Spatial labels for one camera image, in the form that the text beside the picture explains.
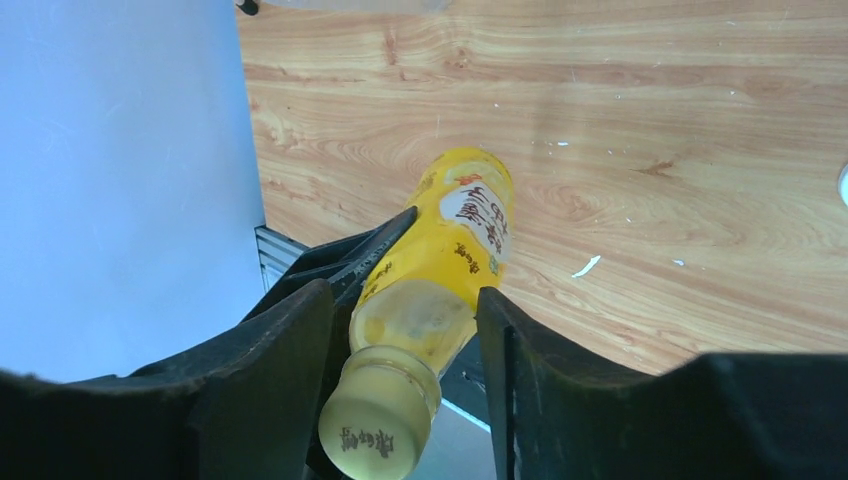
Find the yellow label juice bottle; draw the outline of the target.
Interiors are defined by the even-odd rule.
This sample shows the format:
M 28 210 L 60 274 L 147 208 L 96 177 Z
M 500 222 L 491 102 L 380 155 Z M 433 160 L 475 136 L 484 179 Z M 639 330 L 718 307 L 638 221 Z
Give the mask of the yellow label juice bottle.
M 363 286 L 351 317 L 353 351 L 402 348 L 442 376 L 476 332 L 478 294 L 501 284 L 512 251 L 514 185 L 477 147 L 444 151 L 407 204 L 416 218 Z

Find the white bottle cap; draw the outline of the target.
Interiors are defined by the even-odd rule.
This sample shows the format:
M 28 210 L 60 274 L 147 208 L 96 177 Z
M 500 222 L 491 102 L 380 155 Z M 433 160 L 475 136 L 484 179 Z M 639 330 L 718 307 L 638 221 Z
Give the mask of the white bottle cap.
M 848 206 L 848 165 L 840 172 L 838 179 L 838 194 L 842 202 Z

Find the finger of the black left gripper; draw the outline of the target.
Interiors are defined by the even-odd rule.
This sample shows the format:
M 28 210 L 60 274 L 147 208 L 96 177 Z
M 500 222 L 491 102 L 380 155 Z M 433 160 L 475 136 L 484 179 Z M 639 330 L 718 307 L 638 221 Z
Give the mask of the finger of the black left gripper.
M 414 224 L 418 216 L 412 206 L 383 225 L 357 235 L 305 250 L 246 315 L 250 320 L 307 283 L 329 282 L 335 300 L 350 303 L 358 298 L 368 275 L 388 250 Z

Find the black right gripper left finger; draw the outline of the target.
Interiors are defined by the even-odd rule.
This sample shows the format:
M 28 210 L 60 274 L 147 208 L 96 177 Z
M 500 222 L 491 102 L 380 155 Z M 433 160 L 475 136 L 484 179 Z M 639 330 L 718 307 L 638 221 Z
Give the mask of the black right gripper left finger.
M 1 376 L 5 479 L 298 479 L 333 322 L 314 280 L 135 374 Z

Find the yellow bottle cap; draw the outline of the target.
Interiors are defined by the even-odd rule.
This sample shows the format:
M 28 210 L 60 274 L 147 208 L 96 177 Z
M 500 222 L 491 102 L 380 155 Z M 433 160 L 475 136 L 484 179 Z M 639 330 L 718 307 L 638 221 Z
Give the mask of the yellow bottle cap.
M 329 460 L 351 479 L 404 479 L 417 467 L 441 404 L 436 374 L 389 345 L 357 351 L 318 422 Z

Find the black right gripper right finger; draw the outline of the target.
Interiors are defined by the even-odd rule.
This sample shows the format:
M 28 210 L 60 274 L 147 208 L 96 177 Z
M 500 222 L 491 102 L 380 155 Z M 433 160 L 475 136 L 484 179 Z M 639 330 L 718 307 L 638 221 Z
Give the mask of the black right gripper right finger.
M 476 315 L 501 479 L 843 479 L 843 354 L 707 353 L 659 376 L 483 288 Z

